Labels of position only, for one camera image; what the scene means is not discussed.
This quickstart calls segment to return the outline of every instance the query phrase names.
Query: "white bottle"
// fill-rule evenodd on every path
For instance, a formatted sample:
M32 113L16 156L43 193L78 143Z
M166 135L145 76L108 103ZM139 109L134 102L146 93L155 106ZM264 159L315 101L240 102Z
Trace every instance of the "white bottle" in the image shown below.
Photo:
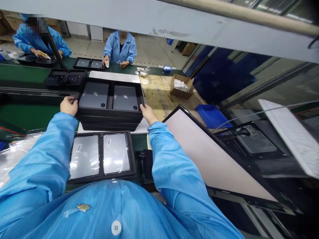
M150 67L148 66L147 68L145 68L145 73L148 74L150 71Z

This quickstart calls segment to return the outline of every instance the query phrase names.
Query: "blue esd smock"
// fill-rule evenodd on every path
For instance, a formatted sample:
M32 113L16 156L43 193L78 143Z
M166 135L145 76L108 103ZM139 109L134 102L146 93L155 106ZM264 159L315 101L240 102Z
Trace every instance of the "blue esd smock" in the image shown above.
M29 16L28 14L20 15L23 20L26 20ZM52 29L51 27L48 28L52 36L52 39L56 45L56 48L58 50L63 51L63 56L71 56L72 52L70 48L67 46L64 39L62 38L61 34L58 33L56 30ZM35 50L40 50L46 54L53 55L51 46L49 45L48 48L46 44L41 40L41 38L36 33L34 33L31 30L31 28L28 27L28 25L25 23L20 24L17 33L12 37L14 39L14 44L16 45L16 47L25 53L31 54L30 49L34 48Z
M136 43L134 37L128 32L127 38L123 44L122 51L120 52L120 32L112 33L106 41L103 56L108 55L110 62L122 63L129 61L130 64L134 62L136 57Z
M152 174L162 204L141 186L103 180L64 193L78 121L58 113L0 190L1 238L243 238L209 198L167 125L149 127ZM64 213L79 204L85 212Z

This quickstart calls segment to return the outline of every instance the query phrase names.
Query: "sleeve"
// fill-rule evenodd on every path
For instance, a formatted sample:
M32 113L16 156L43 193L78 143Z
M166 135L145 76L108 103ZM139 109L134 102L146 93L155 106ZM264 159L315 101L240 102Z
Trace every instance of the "sleeve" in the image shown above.
M109 59L111 61L111 56L112 56L112 51L113 51L113 39L114 39L114 33L112 33L109 38L106 41L106 45L104 47L104 51L103 51L103 57L105 57L106 55L109 56Z
M10 180L0 189L0 233L64 193L77 125L73 116L57 113L46 132L9 173Z
M131 45L130 45L130 48L129 48L129 53L128 53L128 56L127 56L127 59L130 64L132 64L135 60L135 57L136 57L136 42L135 42L135 39L132 37L132 41L131 41Z
M56 44L57 49L63 51L63 56L71 56L72 51L68 47L67 43L64 41L61 34L54 29L52 29L50 32L52 37L54 38L54 42Z
M203 238L243 238L210 199L199 170L167 125L155 122L148 131L154 183L167 205L192 219Z
M25 52L25 53L29 53L31 48L34 48L33 46L30 46L27 41L24 39L23 37L23 31L19 28L17 30L17 33L15 35L12 36L13 40L14 40L14 44L16 45L17 48L19 48L21 51Z

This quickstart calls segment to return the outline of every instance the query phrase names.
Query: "label on tablet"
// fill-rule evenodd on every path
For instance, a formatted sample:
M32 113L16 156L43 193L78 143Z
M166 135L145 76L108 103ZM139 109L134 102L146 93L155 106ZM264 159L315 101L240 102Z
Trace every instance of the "label on tablet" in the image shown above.
M79 144L79 146L77 147L76 152L77 152L77 153L80 152L81 148L82 148L82 144Z

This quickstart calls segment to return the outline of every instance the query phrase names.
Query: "hand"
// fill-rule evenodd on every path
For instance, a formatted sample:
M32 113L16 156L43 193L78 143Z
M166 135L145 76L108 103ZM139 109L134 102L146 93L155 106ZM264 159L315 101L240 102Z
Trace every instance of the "hand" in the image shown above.
M156 121L159 121L156 116L153 113L153 110L150 106L148 106L147 104L145 105L145 107L140 104L140 108L142 111L142 114L144 116L144 118L147 120L148 124L151 126L153 123L155 123Z
M77 112L77 100L73 102L74 96L66 96L60 104L60 111L75 116Z
M63 56L63 51L58 50L58 52L60 53L61 58L63 58L63 57L62 57L62 56Z
M130 64L129 61L124 61L124 62L121 63L121 68L125 68L125 67L127 67L129 64Z
M43 53L42 51L40 50L35 50L34 48L31 48L30 49L30 52L34 55L36 55L37 57L40 57L40 58L45 58L45 53Z
M102 61L102 65L104 65L106 61L107 61L107 62L109 63L109 65L110 65L109 55L105 55L105 57L104 57L104 59L103 59L103 61Z

